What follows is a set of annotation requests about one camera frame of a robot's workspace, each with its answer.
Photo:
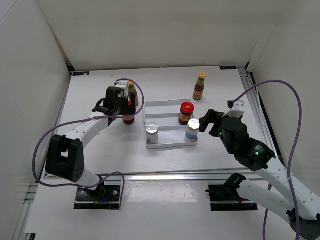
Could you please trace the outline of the red-lid sauce jar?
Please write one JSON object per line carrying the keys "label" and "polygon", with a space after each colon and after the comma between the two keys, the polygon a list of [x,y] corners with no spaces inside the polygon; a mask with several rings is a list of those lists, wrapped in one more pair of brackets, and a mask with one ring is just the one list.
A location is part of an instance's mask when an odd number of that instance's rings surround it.
{"label": "red-lid sauce jar", "polygon": [[181,125],[187,125],[189,120],[192,119],[192,115],[194,113],[195,106],[190,101],[185,101],[180,106],[180,115],[179,115],[179,123]]}
{"label": "red-lid sauce jar", "polygon": [[125,115],[123,116],[123,122],[127,125],[131,125],[135,121],[134,115],[128,115],[128,103],[127,103],[127,109],[125,110]]}

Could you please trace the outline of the white silver-cap shaker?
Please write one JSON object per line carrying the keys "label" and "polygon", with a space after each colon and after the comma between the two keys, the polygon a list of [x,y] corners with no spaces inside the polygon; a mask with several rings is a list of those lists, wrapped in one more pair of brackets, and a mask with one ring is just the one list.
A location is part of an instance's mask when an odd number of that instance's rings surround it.
{"label": "white silver-cap shaker", "polygon": [[148,145],[158,144],[159,126],[155,122],[149,122],[145,126],[146,143]]}
{"label": "white silver-cap shaker", "polygon": [[200,129],[200,122],[196,118],[192,118],[188,121],[187,130],[185,132],[185,141],[186,142],[197,142],[198,133]]}

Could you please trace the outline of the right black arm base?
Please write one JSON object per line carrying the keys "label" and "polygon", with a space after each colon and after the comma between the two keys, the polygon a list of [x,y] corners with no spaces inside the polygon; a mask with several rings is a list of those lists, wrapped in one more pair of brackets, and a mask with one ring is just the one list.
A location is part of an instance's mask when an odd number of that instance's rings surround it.
{"label": "right black arm base", "polygon": [[257,211],[255,202],[240,197],[237,190],[240,184],[247,180],[239,173],[232,174],[224,184],[212,184],[205,190],[209,194],[210,210],[212,212],[244,212]]}

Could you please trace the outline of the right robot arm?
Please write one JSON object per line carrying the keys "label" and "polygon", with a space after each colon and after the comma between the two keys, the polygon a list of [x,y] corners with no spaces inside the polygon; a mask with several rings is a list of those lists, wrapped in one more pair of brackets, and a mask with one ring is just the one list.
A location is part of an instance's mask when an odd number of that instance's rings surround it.
{"label": "right robot arm", "polygon": [[288,176],[288,168],[267,145],[250,137],[247,126],[240,118],[225,116],[223,112],[210,109],[200,118],[199,124],[201,133],[212,124],[209,134],[220,138],[229,154],[241,165],[268,181],[278,192],[270,192],[243,175],[234,173],[224,184],[227,198],[236,200],[240,197],[261,205],[281,217],[305,240],[320,237],[319,196],[293,175]]}

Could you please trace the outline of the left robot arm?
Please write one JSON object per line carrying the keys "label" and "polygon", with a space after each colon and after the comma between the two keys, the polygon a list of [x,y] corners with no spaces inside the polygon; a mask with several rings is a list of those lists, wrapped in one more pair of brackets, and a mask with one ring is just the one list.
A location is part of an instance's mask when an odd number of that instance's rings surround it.
{"label": "left robot arm", "polygon": [[99,100],[90,116],[64,135],[55,134],[49,142],[45,171],[87,189],[93,200],[105,194],[102,179],[85,168],[84,149],[117,118],[133,116],[135,103],[129,102],[128,89],[110,86],[105,98]]}

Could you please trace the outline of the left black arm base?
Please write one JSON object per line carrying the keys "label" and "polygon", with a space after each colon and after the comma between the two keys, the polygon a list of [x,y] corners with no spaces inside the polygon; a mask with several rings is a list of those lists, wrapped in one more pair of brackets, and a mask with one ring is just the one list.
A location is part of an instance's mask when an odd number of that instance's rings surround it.
{"label": "left black arm base", "polygon": [[122,204],[123,186],[106,181],[96,189],[77,188],[75,210],[119,210]]}

